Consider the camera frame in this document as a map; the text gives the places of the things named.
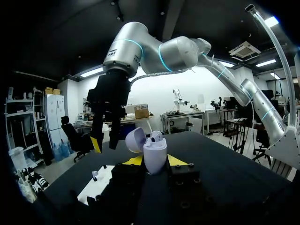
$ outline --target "sneaker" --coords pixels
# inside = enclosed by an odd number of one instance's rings
[[[49,183],[45,180],[45,178],[42,175],[34,172],[32,168],[28,168],[28,172],[30,173],[30,176],[37,181],[37,183],[43,190],[46,190],[49,187]]]
[[[49,187],[49,183],[45,180],[45,178],[42,175],[35,173],[34,178],[36,179],[38,184],[43,188],[43,190],[46,190]]]
[[[38,184],[38,181],[35,178],[29,176],[29,183],[31,184],[32,189],[36,195],[39,194],[40,192],[43,192],[43,189]]]

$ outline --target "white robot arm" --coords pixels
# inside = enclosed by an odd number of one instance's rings
[[[180,112],[180,105],[187,105],[189,102],[182,101],[182,96],[180,94],[179,89],[173,89],[173,93],[175,95],[174,103],[176,105],[176,108],[178,112]]]
[[[273,170],[286,176],[290,166],[300,169],[300,137],[296,135],[296,128],[286,127],[272,103],[255,83],[245,79],[241,85],[237,85],[232,73],[207,55],[210,49],[211,45],[201,38],[177,37],[162,43],[148,33],[145,25],[129,22],[113,41],[103,68],[105,76],[111,76],[113,80],[135,76],[139,63],[147,74],[157,73],[153,75],[183,72],[196,65],[206,67],[232,92],[239,104],[253,104],[270,138],[271,146],[266,153],[277,159],[273,160]]]

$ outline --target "trash bin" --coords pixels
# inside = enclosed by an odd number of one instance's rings
[[[23,147],[16,147],[8,151],[8,154],[11,157],[11,160],[13,161],[15,169],[20,171],[24,168],[27,168],[27,163],[23,150]]]

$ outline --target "water bottle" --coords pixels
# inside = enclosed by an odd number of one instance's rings
[[[71,148],[70,141],[67,142],[67,146],[69,147],[69,152],[70,152],[70,154],[73,154],[74,151],[73,151],[72,148]]]
[[[63,157],[60,153],[60,147],[56,146],[55,143],[53,144],[52,151],[53,151],[54,159],[55,159],[56,162],[59,162],[63,159]]]
[[[64,141],[61,139],[61,144],[60,144],[60,149],[61,149],[61,154],[64,158],[69,157],[69,147],[67,143],[64,143]]]

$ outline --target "air conditioner vent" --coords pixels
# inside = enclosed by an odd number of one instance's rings
[[[257,48],[255,48],[253,45],[251,45],[248,41],[243,42],[239,46],[235,47],[234,49],[229,51],[231,56],[238,56],[240,58],[245,58],[249,55],[252,55],[254,53],[260,54],[261,51],[259,51]]]

